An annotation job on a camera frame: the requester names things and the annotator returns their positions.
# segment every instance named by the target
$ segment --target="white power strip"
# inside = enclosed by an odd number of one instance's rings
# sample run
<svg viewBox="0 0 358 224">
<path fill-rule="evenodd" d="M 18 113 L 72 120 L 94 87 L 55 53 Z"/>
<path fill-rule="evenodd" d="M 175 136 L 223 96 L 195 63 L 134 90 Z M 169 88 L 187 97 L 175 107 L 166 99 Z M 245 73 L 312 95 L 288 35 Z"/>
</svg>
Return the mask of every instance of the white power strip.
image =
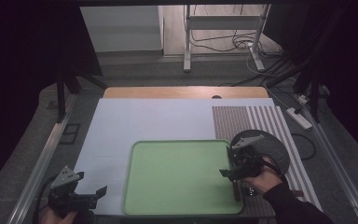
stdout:
<svg viewBox="0 0 358 224">
<path fill-rule="evenodd" d="M 304 130 L 309 130 L 312 128 L 312 125 L 300 114 L 295 113 L 294 108 L 289 108 L 286 112 L 294 119 Z"/>
</svg>

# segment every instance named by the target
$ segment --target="green tray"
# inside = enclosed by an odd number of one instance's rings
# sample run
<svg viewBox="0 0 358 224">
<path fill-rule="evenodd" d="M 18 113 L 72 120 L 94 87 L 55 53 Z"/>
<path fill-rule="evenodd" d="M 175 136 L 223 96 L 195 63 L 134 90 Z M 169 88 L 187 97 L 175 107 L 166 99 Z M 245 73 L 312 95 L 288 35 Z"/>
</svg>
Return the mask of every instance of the green tray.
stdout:
<svg viewBox="0 0 358 224">
<path fill-rule="evenodd" d="M 225 140 L 141 141 L 132 147 L 123 210 L 128 215 L 238 214 Z"/>
</svg>

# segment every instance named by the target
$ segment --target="black round object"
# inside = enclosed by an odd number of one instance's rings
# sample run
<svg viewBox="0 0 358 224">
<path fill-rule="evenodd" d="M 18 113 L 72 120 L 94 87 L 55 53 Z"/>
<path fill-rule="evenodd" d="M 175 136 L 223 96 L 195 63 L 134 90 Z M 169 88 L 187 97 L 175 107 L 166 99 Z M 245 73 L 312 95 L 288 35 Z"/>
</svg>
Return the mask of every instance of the black round object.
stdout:
<svg viewBox="0 0 358 224">
<path fill-rule="evenodd" d="M 251 144 L 256 153 L 267 154 L 278 163 L 282 174 L 286 174 L 290 165 L 290 157 L 284 144 L 274 135 L 261 130 L 246 130 L 238 133 L 231 141 L 233 147 L 241 138 L 256 137 L 263 135 L 264 138 Z"/>
</svg>

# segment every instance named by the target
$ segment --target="wooden floor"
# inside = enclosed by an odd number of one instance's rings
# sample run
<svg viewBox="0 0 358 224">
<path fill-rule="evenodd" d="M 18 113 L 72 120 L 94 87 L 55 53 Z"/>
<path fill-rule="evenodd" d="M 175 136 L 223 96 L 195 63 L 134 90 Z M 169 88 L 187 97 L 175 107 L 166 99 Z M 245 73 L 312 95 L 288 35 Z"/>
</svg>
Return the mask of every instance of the wooden floor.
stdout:
<svg viewBox="0 0 358 224">
<path fill-rule="evenodd" d="M 191 15 L 249 15 L 259 16 L 263 11 L 262 5 L 197 5 L 191 6 Z M 185 50 L 185 16 L 186 8 L 184 6 L 164 6 L 164 55 L 182 55 Z M 233 35 L 250 34 L 253 37 L 255 30 L 241 31 L 192 31 L 190 36 L 191 53 L 192 54 L 238 54 L 247 53 L 248 49 L 235 49 L 232 43 Z M 229 36 L 227 38 L 219 38 L 213 40 L 202 40 L 207 38 L 215 38 L 218 36 Z M 238 40 L 252 40 L 252 38 L 241 37 Z M 262 35 L 260 42 L 264 51 L 280 51 L 280 47 L 272 40 Z"/>
</svg>

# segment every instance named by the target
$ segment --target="black sleeve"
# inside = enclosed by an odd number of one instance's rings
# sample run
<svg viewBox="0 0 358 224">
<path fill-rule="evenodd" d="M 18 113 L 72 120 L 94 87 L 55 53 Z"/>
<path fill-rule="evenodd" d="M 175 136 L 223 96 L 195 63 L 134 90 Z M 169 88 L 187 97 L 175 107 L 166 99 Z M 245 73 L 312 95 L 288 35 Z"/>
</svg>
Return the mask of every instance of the black sleeve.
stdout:
<svg viewBox="0 0 358 224">
<path fill-rule="evenodd" d="M 331 224 L 333 221 L 321 212 L 312 203 L 304 203 L 298 200 L 287 187 L 280 184 L 264 194 L 275 211 L 278 224 Z"/>
</svg>

